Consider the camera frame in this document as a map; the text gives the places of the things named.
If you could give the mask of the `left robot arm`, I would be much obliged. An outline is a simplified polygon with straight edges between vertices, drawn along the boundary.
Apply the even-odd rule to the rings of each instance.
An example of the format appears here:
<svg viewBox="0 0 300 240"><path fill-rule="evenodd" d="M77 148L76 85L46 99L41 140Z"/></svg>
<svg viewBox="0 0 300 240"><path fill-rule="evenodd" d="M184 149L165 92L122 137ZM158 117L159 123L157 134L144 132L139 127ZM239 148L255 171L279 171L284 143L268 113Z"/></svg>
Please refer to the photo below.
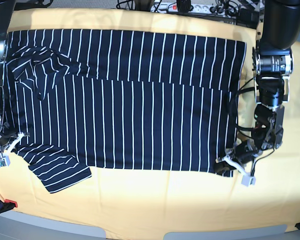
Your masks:
<svg viewBox="0 0 300 240"><path fill-rule="evenodd" d="M239 95L253 91L256 107L254 127L235 124L250 136L216 159L214 172L222 175L238 170L253 177L258 156L282 145L284 102L290 99L290 75L294 69L292 45L300 33L300 0L267 0L264 3L263 29L252 49L253 87L241 88L231 97L228 111L231 120L238 119Z"/></svg>

